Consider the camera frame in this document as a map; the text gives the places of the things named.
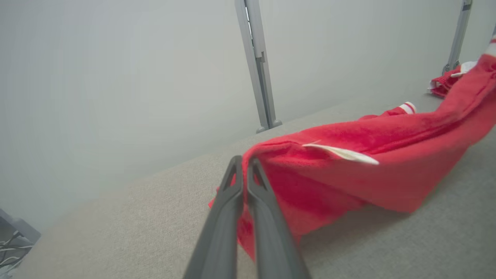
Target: cable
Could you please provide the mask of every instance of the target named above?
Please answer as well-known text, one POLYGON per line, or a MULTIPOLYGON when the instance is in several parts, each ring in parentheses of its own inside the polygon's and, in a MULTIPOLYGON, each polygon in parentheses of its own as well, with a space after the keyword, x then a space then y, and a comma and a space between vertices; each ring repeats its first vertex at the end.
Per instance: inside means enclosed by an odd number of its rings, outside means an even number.
MULTIPOLYGON (((14 239, 16 239, 19 235, 21 235, 21 233, 18 230, 15 231, 14 232, 14 235, 7 242, 5 242, 5 245, 9 245, 11 243, 11 241, 14 240, 14 239)), ((7 251, 9 251, 9 250, 5 250, 4 249, 2 251, 5 251, 5 252, 3 253, 3 256, 2 256, 2 258, 0 260, 0 262, 3 262, 5 260, 5 257, 7 256, 7 251)))
POLYGON ((3 264, 3 265, 0 265, 0 269, 3 268, 3 267, 6 267, 6 266, 11 266, 9 268, 9 270, 12 270, 15 268, 15 266, 17 266, 20 262, 22 262, 22 260, 24 260, 24 257, 26 257, 26 255, 28 254, 29 250, 24 250, 24 254, 22 255, 22 257, 20 257, 19 259, 11 262, 11 263, 8 263, 8 264, 3 264))
POLYGON ((19 260, 20 257, 9 257, 9 258, 6 258, 3 262, 0 263, 0 266, 3 265, 6 261, 8 260, 12 260, 12 259, 16 259, 16 260, 19 260))
POLYGON ((31 248, 31 247, 33 247, 33 245, 31 245, 31 246, 23 246, 23 247, 12 247, 12 248, 1 249, 0 252, 3 252, 3 251, 12 251, 12 250, 18 250, 18 249, 27 249, 27 248, 31 248))

